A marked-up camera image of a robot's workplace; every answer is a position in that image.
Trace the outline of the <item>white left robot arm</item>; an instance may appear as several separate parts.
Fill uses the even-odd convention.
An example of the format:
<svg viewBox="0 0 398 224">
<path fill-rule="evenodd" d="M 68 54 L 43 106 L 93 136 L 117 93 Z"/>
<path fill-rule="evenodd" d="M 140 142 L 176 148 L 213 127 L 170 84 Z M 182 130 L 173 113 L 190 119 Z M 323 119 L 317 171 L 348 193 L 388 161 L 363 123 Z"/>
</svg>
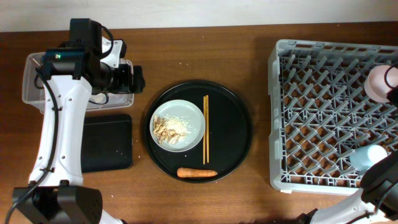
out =
<svg viewBox="0 0 398 224">
<path fill-rule="evenodd" d="M 16 187 L 12 207 L 32 223 L 122 223 L 103 208 L 102 194 L 83 186 L 81 143 L 93 90 L 140 93 L 142 67 L 112 53 L 98 60 L 81 50 L 49 50 L 27 57 L 25 75 L 44 83 L 40 147 L 27 187 Z"/>
</svg>

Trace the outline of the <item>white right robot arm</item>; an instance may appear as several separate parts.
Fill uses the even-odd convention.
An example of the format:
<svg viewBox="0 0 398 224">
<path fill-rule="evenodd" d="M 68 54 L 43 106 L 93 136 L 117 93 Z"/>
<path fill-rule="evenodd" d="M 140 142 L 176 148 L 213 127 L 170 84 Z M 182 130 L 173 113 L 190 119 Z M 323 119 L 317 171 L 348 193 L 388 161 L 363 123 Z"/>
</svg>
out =
<svg viewBox="0 0 398 224">
<path fill-rule="evenodd" d="M 373 165 L 360 188 L 336 205 L 314 209 L 295 223 L 376 223 L 397 220 L 397 153 Z"/>
</svg>

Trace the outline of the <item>pink bowl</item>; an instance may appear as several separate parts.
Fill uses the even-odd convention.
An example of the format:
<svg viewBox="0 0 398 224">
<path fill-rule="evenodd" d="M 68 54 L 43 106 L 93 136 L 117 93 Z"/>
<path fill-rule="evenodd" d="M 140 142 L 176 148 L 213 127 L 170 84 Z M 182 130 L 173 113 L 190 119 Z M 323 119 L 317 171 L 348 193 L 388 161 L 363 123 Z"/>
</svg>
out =
<svg viewBox="0 0 398 224">
<path fill-rule="evenodd" d="M 373 68 L 364 83 L 368 97 L 378 103 L 390 103 L 387 94 L 395 87 L 397 87 L 397 68 L 388 65 Z"/>
</svg>

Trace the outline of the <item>blue cup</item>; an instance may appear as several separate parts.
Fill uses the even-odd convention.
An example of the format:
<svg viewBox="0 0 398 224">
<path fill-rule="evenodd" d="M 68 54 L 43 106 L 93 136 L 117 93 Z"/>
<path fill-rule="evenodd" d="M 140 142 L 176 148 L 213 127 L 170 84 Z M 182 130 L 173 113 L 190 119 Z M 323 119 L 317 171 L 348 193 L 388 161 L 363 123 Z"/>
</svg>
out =
<svg viewBox="0 0 398 224">
<path fill-rule="evenodd" d="M 386 157 L 387 151 L 382 146 L 373 144 L 357 148 L 349 156 L 349 161 L 358 172 L 363 172 Z"/>
</svg>

